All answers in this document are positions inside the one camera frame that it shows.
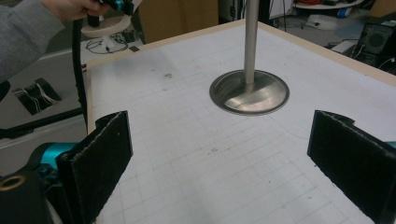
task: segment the circular metal flange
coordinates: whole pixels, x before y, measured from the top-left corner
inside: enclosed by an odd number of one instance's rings
[[[254,71],[254,82],[246,85],[244,70],[218,77],[210,86],[210,97],[220,108],[239,115],[263,115],[274,112],[289,99],[288,85],[279,77]]]

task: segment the floor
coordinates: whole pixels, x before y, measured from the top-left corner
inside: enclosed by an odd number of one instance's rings
[[[327,46],[330,42],[342,42],[344,39],[359,38],[365,15],[365,12],[355,11],[355,13],[347,19],[338,19],[338,27],[333,31],[322,31],[307,27],[304,25],[306,18],[288,17],[286,20],[286,29],[290,34],[297,35],[320,46]],[[53,52],[48,55],[49,57],[38,61],[33,64],[32,67],[27,68],[21,74],[12,78],[10,80],[12,84],[11,89],[14,90],[17,87],[30,85],[30,83],[34,82],[38,77],[47,77],[49,83],[60,93],[64,101],[40,114],[31,116],[24,110],[21,103],[9,93],[5,101],[0,103],[3,108],[6,108],[0,112],[1,128],[20,125],[25,122],[57,114],[60,111],[74,109],[78,106],[74,79],[71,77],[73,70],[70,50],[59,50],[54,48]],[[42,127],[37,129],[34,133],[20,139],[0,139],[0,176],[10,174],[21,168],[26,163],[31,152],[43,143],[79,142],[85,136],[86,129],[83,118],[82,116],[78,116],[64,120],[60,125],[55,124]],[[180,204],[178,209],[183,209],[183,204]],[[280,211],[279,214],[274,214],[274,216],[283,216],[284,214],[281,212],[282,211]],[[138,211],[132,211],[131,216],[135,213],[138,213]]]

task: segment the person's hand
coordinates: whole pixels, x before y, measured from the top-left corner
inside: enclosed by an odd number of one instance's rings
[[[40,0],[60,21],[74,21],[87,16],[102,16],[109,9],[108,4],[93,0]]]

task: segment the gray sleeve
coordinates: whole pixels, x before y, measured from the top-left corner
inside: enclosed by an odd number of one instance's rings
[[[0,83],[39,59],[63,28],[38,0],[0,7]]]

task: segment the workbench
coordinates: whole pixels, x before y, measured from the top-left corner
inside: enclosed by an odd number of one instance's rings
[[[262,23],[256,69],[282,78],[287,103],[241,116],[210,99],[243,69],[245,21],[88,63],[89,126],[127,110],[134,155],[103,223],[373,223],[306,155],[316,109],[396,139],[396,77]]]

